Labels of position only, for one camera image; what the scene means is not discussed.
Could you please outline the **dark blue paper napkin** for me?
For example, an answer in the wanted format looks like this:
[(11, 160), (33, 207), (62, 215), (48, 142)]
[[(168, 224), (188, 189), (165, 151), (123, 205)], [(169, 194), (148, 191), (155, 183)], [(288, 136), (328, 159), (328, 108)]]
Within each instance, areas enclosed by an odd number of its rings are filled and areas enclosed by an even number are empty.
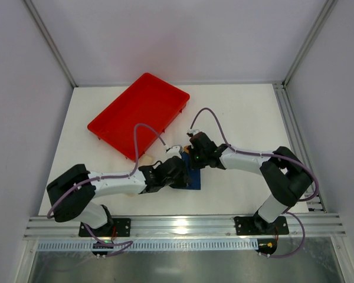
[(191, 169), (189, 154), (187, 152), (182, 153), (182, 160), (185, 162), (190, 179), (189, 184), (184, 189), (201, 190), (201, 171), (199, 169)]

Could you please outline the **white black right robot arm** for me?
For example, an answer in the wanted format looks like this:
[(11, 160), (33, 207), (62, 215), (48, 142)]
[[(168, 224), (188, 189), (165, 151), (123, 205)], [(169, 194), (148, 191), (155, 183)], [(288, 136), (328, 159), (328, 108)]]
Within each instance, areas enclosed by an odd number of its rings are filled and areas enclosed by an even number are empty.
[(309, 170), (291, 152), (280, 146), (273, 152), (247, 152), (226, 143), (217, 146), (205, 133), (189, 133), (192, 169), (207, 166), (222, 170), (242, 170), (264, 178), (271, 195), (253, 216), (256, 230), (271, 232), (277, 218), (292, 208), (314, 182)]

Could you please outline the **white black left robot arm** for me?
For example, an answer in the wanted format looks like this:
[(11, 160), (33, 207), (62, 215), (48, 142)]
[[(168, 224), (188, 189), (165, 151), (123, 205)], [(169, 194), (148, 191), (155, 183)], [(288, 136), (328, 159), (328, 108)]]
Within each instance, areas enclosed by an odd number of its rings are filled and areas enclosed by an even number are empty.
[(79, 221), (95, 231), (113, 225), (109, 209), (93, 199), (118, 194), (156, 193), (164, 187), (183, 189), (192, 183), (184, 160), (178, 156), (140, 166), (129, 173), (99, 173), (77, 164), (47, 185), (51, 208), (48, 219)]

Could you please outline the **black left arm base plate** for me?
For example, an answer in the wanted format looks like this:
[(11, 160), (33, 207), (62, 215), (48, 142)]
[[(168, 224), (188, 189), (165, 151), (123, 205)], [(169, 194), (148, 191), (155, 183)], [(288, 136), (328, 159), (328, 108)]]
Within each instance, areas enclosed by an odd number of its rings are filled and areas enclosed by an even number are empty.
[(100, 228), (93, 229), (88, 227), (96, 237), (129, 237), (131, 229), (130, 218), (113, 218), (111, 222)]

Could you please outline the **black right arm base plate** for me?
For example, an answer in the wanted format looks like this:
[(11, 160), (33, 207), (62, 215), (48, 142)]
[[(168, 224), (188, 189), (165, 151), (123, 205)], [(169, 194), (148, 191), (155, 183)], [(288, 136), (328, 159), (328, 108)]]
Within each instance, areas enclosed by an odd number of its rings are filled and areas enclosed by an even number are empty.
[(277, 217), (272, 223), (255, 216), (235, 216), (234, 223), (238, 236), (289, 234), (289, 227), (284, 216)]

